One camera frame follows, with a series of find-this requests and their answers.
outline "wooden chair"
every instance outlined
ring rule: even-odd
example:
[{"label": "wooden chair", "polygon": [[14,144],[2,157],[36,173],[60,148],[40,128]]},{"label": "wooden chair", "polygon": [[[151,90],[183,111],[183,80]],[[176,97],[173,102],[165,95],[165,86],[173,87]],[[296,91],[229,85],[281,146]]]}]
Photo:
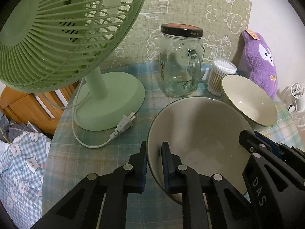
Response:
[{"label": "wooden chair", "polygon": [[[66,101],[70,100],[77,85],[78,82],[60,89]],[[27,124],[28,121],[31,121],[42,131],[54,134],[60,117],[63,114],[63,110],[53,107],[41,94],[37,94],[37,96],[51,112],[54,118],[51,118],[51,116],[45,111],[36,99],[35,94],[15,91],[9,87],[5,87],[0,96],[0,109],[3,114],[12,118],[17,123]],[[45,96],[52,103],[58,106],[63,106],[55,91],[47,92],[45,93]]]}]

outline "white bowl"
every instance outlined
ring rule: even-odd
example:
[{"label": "white bowl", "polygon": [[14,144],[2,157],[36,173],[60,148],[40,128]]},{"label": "white bowl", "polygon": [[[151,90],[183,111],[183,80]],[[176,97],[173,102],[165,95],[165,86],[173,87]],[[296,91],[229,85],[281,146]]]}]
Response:
[{"label": "white bowl", "polygon": [[237,109],[250,122],[272,127],[278,119],[275,105],[268,94],[251,80],[239,75],[222,79],[223,101]]},{"label": "white bowl", "polygon": [[[164,190],[161,144],[167,141],[172,154],[199,174],[222,174],[242,194],[246,186],[242,172],[250,154],[239,144],[242,130],[250,130],[246,119],[229,105],[205,98],[188,97],[165,107],[153,121],[147,139],[150,171]],[[181,194],[170,196],[178,203]]]}]

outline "white wall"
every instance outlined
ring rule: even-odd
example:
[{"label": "white wall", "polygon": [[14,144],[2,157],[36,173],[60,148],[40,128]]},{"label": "white wall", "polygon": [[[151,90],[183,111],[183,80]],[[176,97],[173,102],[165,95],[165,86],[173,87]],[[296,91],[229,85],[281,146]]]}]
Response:
[{"label": "white wall", "polygon": [[[250,0],[249,29],[269,45],[277,67],[279,92],[305,82],[305,26],[287,0]],[[5,85],[0,83],[0,92]]]},{"label": "white wall", "polygon": [[2,82],[0,82],[0,94],[2,94],[2,91],[4,90],[4,88],[5,88],[5,85]]}]

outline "cartoon print fabric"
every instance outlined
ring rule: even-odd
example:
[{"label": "cartoon print fabric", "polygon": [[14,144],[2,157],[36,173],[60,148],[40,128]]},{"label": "cartoon print fabric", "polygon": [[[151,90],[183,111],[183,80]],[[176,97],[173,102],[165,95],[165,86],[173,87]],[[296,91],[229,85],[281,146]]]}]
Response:
[{"label": "cartoon print fabric", "polygon": [[50,146],[45,135],[31,132],[0,151],[0,200],[19,229],[31,228],[42,216],[42,181]]}]

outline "cartoon bear drawing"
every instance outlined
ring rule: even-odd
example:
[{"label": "cartoon bear drawing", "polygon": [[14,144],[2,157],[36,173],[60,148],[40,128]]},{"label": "cartoon bear drawing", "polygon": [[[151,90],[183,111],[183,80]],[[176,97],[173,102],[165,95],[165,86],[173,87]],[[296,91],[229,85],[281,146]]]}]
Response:
[{"label": "cartoon bear drawing", "polygon": [[250,3],[247,0],[234,0],[225,22],[233,34],[238,34],[248,27],[247,19],[250,13]]},{"label": "cartoon bear drawing", "polygon": [[202,46],[205,50],[203,60],[213,61],[215,58],[229,59],[232,48],[231,41],[228,36],[222,39],[216,39],[213,35],[209,35],[207,39],[202,38]]}]

